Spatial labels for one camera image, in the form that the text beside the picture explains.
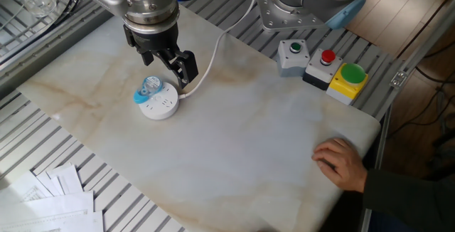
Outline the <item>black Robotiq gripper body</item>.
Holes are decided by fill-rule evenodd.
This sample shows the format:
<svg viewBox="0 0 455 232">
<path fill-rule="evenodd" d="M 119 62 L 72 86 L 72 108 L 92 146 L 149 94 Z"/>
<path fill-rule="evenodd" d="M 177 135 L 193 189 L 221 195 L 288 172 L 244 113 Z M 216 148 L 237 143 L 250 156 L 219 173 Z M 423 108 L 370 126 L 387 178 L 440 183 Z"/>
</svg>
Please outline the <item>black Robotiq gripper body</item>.
<svg viewBox="0 0 455 232">
<path fill-rule="evenodd" d="M 139 49 L 142 53 L 163 52 L 167 58 L 175 58 L 180 54 L 178 47 L 178 24 L 160 33 L 138 33 L 123 25 L 127 43 L 131 47 Z"/>
</svg>

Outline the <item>person's bare hand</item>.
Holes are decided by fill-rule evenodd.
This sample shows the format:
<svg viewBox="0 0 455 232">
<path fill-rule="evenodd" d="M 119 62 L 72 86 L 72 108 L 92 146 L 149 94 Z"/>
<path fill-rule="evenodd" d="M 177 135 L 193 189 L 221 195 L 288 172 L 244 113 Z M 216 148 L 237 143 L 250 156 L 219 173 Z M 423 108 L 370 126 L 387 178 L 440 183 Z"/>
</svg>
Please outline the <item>person's bare hand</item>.
<svg viewBox="0 0 455 232">
<path fill-rule="evenodd" d="M 320 143 L 312 159 L 338 188 L 364 192 L 368 171 L 359 153 L 344 139 L 333 138 Z"/>
</svg>

